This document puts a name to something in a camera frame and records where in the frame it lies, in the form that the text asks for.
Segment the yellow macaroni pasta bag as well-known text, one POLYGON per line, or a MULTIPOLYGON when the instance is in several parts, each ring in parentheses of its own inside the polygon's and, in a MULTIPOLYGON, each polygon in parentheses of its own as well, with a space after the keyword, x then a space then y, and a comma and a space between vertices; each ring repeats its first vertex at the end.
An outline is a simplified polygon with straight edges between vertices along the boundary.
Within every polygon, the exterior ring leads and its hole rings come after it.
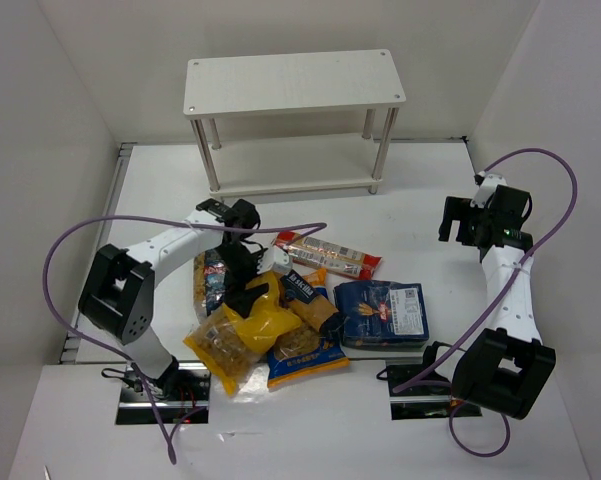
POLYGON ((280 336, 302 325, 299 316, 280 305, 280 286, 273 272, 249 282, 245 292, 258 295, 247 316, 223 304, 184 338, 229 396, 248 380, 280 336))

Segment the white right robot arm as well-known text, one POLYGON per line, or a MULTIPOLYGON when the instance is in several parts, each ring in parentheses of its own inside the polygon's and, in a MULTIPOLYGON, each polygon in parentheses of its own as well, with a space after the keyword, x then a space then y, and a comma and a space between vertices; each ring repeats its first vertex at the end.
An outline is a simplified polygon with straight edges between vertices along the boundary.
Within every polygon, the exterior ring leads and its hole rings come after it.
POLYGON ((528 192, 489 175, 473 198, 446 199, 439 238, 448 241, 454 222, 457 242, 478 249, 493 310, 466 350, 437 367, 454 397, 511 418, 525 418, 556 363, 542 343, 531 298, 533 245, 522 226, 532 207, 528 192))

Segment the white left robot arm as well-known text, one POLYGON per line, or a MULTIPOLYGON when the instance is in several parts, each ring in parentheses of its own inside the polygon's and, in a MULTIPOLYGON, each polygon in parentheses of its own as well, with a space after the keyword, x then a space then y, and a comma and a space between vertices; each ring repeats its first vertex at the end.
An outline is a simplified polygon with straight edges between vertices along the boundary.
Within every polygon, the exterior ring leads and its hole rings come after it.
POLYGON ((256 207, 246 200, 227 206, 207 199, 196 206, 183 227, 127 248, 107 244, 95 254, 79 311, 115 339, 149 381, 169 395, 182 385, 184 376, 151 327, 156 287, 197 255, 214 250, 227 268, 224 299, 246 316, 265 293, 263 287, 247 286, 263 271, 262 255, 244 245, 250 231, 260 224, 256 207))

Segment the Agnesi fusilli pasta bag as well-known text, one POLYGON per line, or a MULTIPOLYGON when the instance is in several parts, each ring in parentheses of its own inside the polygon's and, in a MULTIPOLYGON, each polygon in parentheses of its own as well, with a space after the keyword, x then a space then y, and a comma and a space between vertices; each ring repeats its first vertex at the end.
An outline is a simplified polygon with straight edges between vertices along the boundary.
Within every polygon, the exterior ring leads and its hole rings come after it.
POLYGON ((193 304, 200 322, 223 303, 226 266, 215 250, 197 255, 193 265, 193 304))

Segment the red spaghetti pasta packet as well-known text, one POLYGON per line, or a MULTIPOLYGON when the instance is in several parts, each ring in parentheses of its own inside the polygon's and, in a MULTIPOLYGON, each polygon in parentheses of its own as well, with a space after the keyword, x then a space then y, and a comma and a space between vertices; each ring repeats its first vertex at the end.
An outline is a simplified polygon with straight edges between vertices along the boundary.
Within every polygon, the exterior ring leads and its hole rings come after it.
POLYGON ((278 233, 273 245, 282 248, 295 263, 314 269, 324 268, 352 280, 371 280, 382 262, 380 256, 311 236, 302 237, 293 231, 278 233))

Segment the blue orange shell pasta bag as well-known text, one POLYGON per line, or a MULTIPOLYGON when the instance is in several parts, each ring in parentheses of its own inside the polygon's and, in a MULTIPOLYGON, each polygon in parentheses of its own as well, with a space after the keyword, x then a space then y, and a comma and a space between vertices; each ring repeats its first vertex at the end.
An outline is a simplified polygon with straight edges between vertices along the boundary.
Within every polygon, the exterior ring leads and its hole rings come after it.
MULTIPOLYGON (((323 295, 307 278, 302 277, 323 295)), ((282 305, 295 314, 283 301, 282 293, 281 299, 282 305)), ((323 374, 349 366, 349 359, 340 346, 340 340, 327 339, 309 327, 301 318, 300 320, 301 325, 278 337, 267 353, 269 367, 267 387, 270 389, 277 389, 310 375, 323 374)))

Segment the dark blue pasta box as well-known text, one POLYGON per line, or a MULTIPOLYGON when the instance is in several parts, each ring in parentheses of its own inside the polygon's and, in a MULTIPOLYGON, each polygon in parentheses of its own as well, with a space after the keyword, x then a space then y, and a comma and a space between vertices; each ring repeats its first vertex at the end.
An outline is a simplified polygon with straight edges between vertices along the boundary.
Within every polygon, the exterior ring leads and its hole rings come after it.
POLYGON ((422 285, 380 280, 342 283, 335 306, 344 315, 341 342, 350 348, 417 348, 429 340, 422 285))

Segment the white two-tier shelf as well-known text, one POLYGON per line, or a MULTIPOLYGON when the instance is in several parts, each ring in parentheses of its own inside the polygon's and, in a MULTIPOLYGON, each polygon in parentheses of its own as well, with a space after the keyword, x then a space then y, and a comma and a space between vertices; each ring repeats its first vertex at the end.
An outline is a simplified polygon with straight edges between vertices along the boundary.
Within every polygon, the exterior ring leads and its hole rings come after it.
POLYGON ((386 49, 192 59, 183 113, 215 198, 365 188, 382 181, 406 95, 386 49), (219 119, 362 111, 359 133, 227 142, 219 119))

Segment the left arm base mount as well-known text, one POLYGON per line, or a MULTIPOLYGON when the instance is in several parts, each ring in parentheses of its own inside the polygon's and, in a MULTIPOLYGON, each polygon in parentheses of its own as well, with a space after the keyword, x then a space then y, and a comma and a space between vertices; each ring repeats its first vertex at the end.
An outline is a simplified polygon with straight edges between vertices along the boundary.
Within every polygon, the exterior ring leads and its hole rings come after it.
MULTIPOLYGON (((151 386, 161 420, 166 425, 175 425, 180 420, 185 424, 206 424, 209 414, 210 372, 200 362, 182 363, 180 371, 184 379, 169 394, 151 386)), ((105 368, 101 375, 122 383, 116 425, 157 424, 146 391, 130 366, 124 370, 105 368)))

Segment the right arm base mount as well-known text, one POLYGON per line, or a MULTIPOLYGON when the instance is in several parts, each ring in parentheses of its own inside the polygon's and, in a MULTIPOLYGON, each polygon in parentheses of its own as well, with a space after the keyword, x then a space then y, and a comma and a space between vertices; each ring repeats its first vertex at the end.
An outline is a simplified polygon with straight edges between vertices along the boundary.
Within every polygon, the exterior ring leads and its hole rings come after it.
POLYGON ((443 386, 449 383, 450 373, 440 375, 433 371, 424 378, 427 385, 417 385, 400 393, 393 389, 415 377, 434 363, 438 354, 442 354, 449 344, 435 341, 424 349, 422 357, 402 363, 388 362, 376 374, 376 379, 385 382, 390 397, 391 418, 393 420, 440 419, 448 418, 452 411, 460 406, 457 417, 481 417, 478 406, 466 405, 450 396, 450 388, 443 386))

